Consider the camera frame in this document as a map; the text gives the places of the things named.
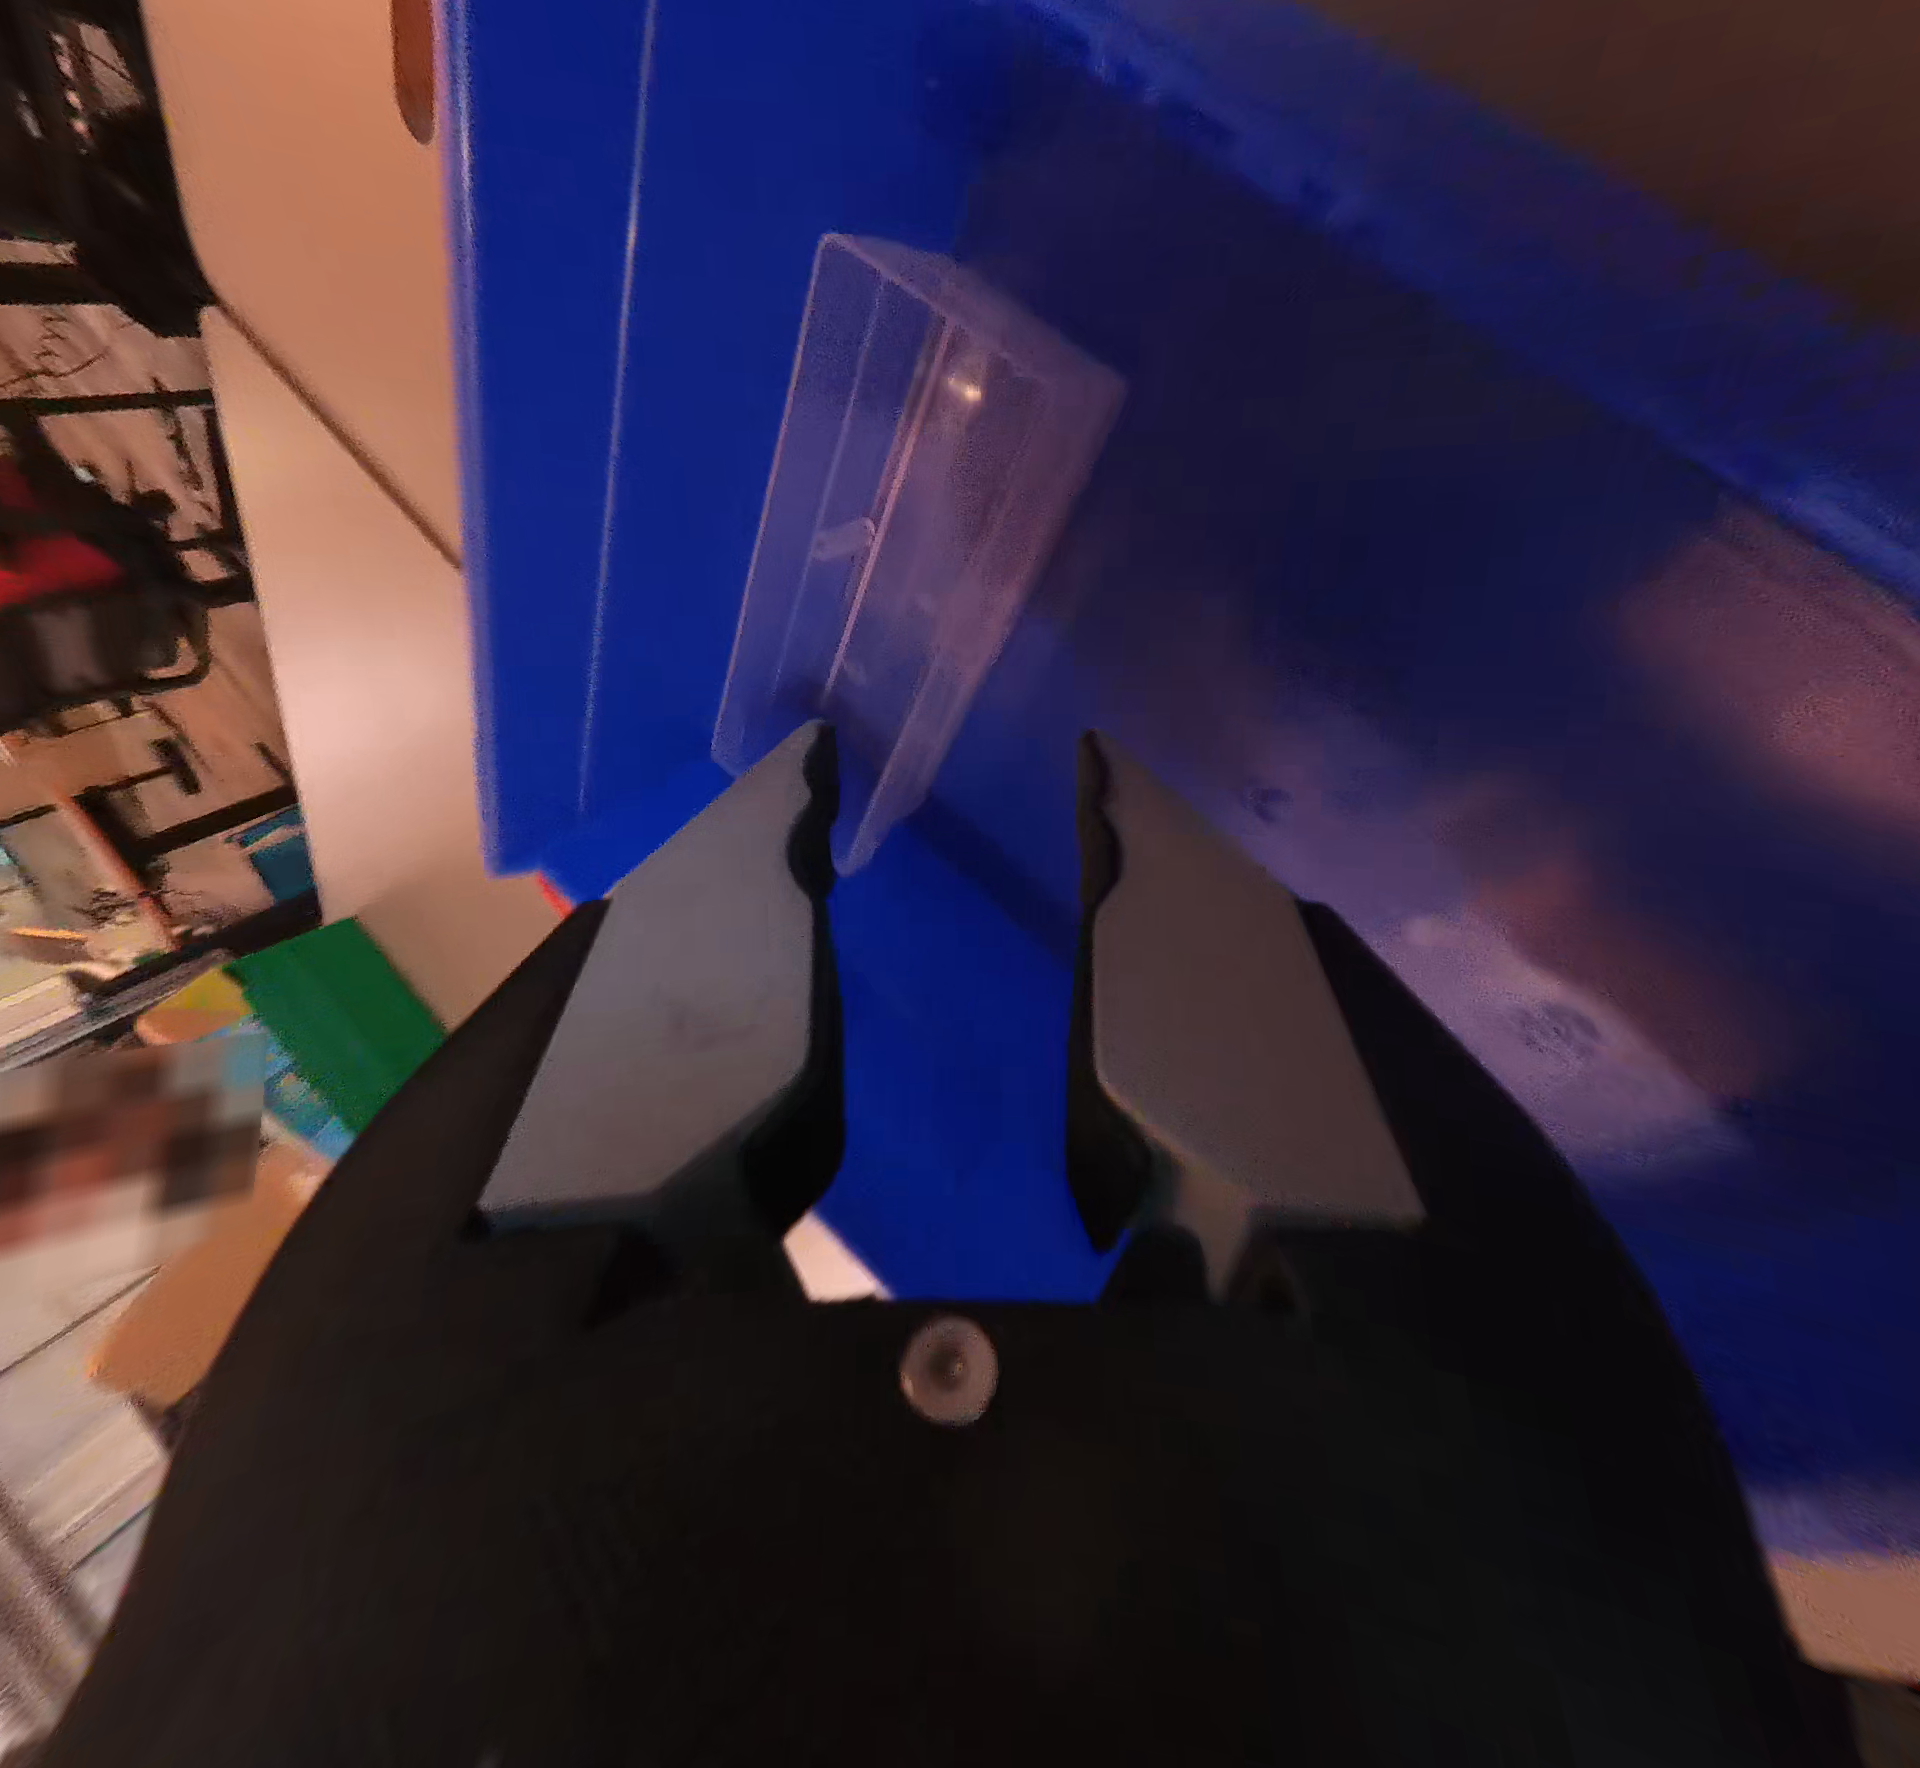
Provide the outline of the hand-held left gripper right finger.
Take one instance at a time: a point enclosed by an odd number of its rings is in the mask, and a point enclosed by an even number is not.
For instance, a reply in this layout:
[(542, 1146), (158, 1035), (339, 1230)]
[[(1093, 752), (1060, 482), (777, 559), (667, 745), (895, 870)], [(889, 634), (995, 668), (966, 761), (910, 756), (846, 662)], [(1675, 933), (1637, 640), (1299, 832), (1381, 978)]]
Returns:
[(1299, 898), (1098, 733), (1075, 828), (1065, 1152), (1095, 1252), (1165, 1239), (1228, 1297), (1285, 1235), (1422, 1228)]

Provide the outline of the cardboard box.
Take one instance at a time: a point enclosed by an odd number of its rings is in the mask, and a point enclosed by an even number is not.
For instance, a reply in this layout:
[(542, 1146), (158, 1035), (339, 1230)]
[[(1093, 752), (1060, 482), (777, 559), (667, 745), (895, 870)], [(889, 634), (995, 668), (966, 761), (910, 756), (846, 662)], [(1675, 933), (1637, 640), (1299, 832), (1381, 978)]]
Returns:
[(145, 1412), (171, 1412), (206, 1380), (233, 1327), (331, 1164), (289, 1146), (258, 1156), (253, 1189), (210, 1208), (120, 1313), (87, 1361), (89, 1380)]

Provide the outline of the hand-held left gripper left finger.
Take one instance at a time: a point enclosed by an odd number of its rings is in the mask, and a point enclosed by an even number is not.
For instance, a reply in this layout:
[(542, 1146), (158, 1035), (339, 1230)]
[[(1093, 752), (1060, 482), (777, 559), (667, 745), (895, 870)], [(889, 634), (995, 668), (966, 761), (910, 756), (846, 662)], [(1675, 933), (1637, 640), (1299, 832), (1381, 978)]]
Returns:
[(783, 1244), (846, 1152), (834, 731), (795, 731), (605, 898), (483, 1193), (501, 1224)]

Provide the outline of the blue plastic bin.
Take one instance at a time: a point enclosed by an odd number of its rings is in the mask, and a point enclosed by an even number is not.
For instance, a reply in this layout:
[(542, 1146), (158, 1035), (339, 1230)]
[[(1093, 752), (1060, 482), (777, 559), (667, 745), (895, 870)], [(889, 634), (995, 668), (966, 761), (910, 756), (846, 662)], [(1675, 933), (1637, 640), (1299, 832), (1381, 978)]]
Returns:
[(1765, 1545), (1914, 1556), (1916, 341), (1286, 0), (441, 4), (496, 869), (592, 896), (724, 791), (824, 236), (973, 268), (1125, 383), (834, 896), (824, 1218), (878, 1281), (1096, 1281), (1059, 1152), (1084, 731), (1385, 960), (1441, 898), (1427, 809), (1516, 787), (1809, 1022), (1741, 1156), (1579, 1175)]

